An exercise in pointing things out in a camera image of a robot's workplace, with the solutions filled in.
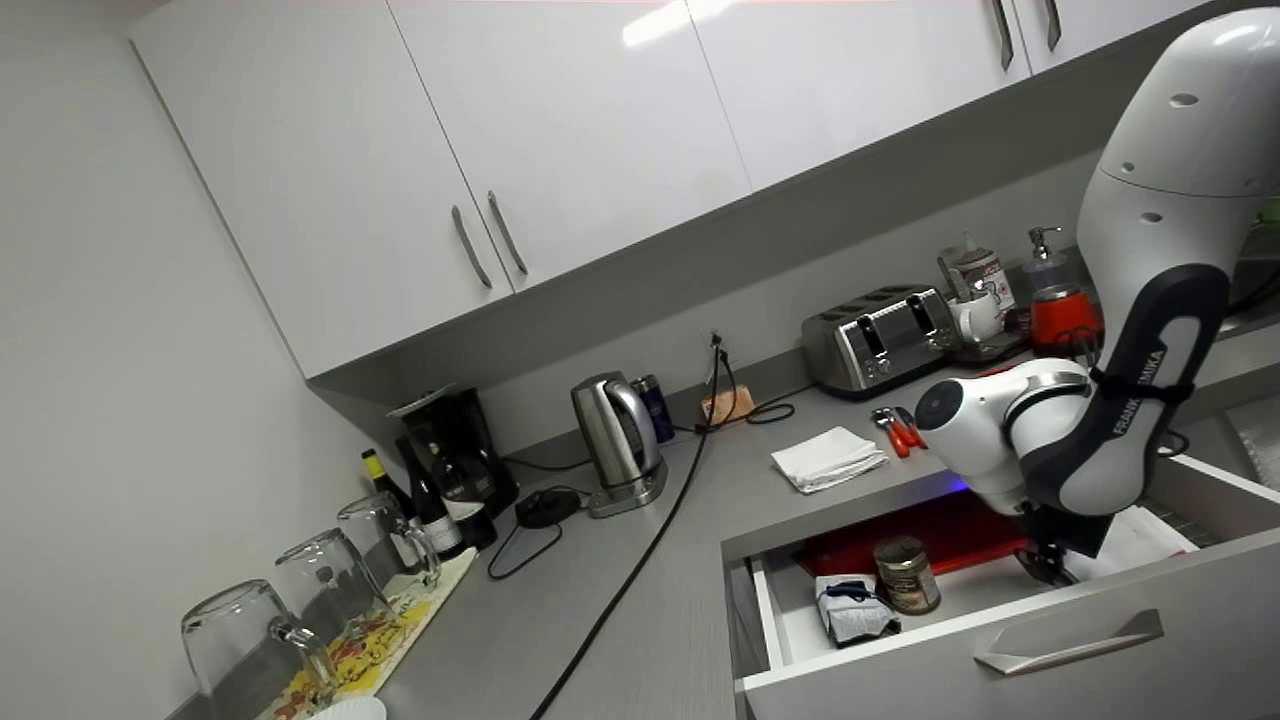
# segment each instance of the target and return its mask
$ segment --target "cabinet door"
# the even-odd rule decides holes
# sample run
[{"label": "cabinet door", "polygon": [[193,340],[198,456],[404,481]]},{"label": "cabinet door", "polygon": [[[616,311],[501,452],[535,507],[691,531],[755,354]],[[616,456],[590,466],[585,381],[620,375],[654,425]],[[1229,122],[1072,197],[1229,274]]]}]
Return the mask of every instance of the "cabinet door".
[{"label": "cabinet door", "polygon": [[688,0],[755,184],[1029,75],[1000,0]]},{"label": "cabinet door", "polygon": [[1203,0],[1013,0],[1037,74],[1116,43]]},{"label": "cabinet door", "polygon": [[303,375],[507,296],[379,0],[174,0],[132,42]]},{"label": "cabinet door", "polygon": [[392,8],[517,283],[749,192],[683,4]]},{"label": "cabinet door", "polygon": [[[982,614],[957,634],[746,688],[755,720],[1203,720],[1280,716],[1280,531]],[[998,677],[976,658],[1032,669]]]}]

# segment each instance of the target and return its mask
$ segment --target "metal handle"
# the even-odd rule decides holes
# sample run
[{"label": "metal handle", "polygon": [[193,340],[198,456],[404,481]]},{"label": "metal handle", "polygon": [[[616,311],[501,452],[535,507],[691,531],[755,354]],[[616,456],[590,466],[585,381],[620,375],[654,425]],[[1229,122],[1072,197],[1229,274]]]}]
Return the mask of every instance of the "metal handle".
[{"label": "metal handle", "polygon": [[998,647],[1000,641],[998,641],[988,651],[971,651],[971,661],[993,669],[998,677],[1029,677],[1041,669],[1077,663],[1077,661],[1120,651],[1120,647],[1149,643],[1161,638],[1164,638],[1161,614],[1144,608],[1124,629],[1116,629],[1116,638],[1085,641],[1085,643],[1041,651],[1041,658],[1000,651]]},{"label": "metal handle", "polygon": [[608,381],[605,393],[630,410],[630,416],[641,433],[641,472],[654,472],[655,470],[655,433],[654,433],[654,420],[645,413],[641,393],[626,381]]},{"label": "metal handle", "polygon": [[496,233],[503,238],[503,245],[507,245],[512,259],[517,259],[522,275],[527,275],[527,265],[524,265],[524,257],[522,257],[522,249],[517,249],[517,242],[512,242],[507,215],[503,215],[503,207],[496,205],[496,197],[494,197],[494,192],[490,192],[490,211],[494,211]]},{"label": "metal handle", "polygon": [[482,275],[485,290],[494,290],[478,249],[472,249],[472,238],[470,238],[470,226],[463,226],[463,211],[451,205],[451,230],[456,230],[456,242],[463,245],[470,259],[472,259],[472,274]]},{"label": "metal handle", "polygon": [[998,27],[1000,27],[1000,67],[1013,63],[1013,27],[1008,27],[1008,17],[1004,17],[1004,0],[988,0],[993,17],[998,17]]},{"label": "metal handle", "polygon": [[1049,35],[1049,48],[1066,42],[1066,17],[1057,11],[1057,0],[1044,0],[1044,35]]}]

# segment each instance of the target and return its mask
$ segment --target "gray countertop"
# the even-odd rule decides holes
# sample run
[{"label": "gray countertop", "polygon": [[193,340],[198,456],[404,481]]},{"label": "gray countertop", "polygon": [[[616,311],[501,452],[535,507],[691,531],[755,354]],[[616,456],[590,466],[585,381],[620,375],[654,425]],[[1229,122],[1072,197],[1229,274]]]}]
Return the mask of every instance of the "gray countertop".
[{"label": "gray countertop", "polygon": [[[1200,384],[1200,413],[1215,396],[1276,388],[1280,329],[1219,340]],[[868,405],[834,400],[819,393],[795,396],[795,416],[785,425],[731,425],[707,436],[691,493],[632,585],[596,647],[585,658],[554,720],[738,720],[731,677],[731,614],[725,570],[731,562],[819,537],[891,507],[910,507],[951,488],[946,466],[930,452],[879,466],[841,488],[802,496],[775,470],[773,452],[810,439],[834,425],[874,436],[868,413],[879,405],[914,405],[930,381]],[[654,531],[673,513],[697,456],[691,436],[663,445],[667,488],[654,507],[563,526],[562,547],[494,585],[478,562],[450,608],[404,658],[386,701],[398,720],[524,720],[556,684],[592,619],[605,614],[630,570],[641,562]],[[592,486],[592,470],[556,478],[562,486]],[[522,562],[546,537],[524,531],[503,562]]]}]

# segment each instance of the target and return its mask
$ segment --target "toaster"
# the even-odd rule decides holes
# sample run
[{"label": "toaster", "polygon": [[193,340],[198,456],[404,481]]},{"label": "toaster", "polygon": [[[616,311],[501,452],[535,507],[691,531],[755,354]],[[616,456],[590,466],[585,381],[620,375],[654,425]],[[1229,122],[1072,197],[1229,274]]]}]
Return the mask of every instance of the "toaster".
[{"label": "toaster", "polygon": [[804,320],[810,375],[835,396],[876,396],[924,375],[957,346],[947,299],[932,283],[891,283]]}]

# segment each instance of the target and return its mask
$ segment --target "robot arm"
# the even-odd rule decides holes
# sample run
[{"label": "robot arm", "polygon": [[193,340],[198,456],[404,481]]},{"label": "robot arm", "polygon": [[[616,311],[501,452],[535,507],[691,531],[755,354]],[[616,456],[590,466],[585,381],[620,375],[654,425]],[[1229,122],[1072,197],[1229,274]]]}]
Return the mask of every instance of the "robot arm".
[{"label": "robot arm", "polygon": [[1271,189],[1280,8],[1251,8],[1198,23],[1161,55],[1090,180],[1077,238],[1107,323],[1101,364],[946,381],[918,410],[930,445],[1004,516],[1107,521],[1140,501]]}]

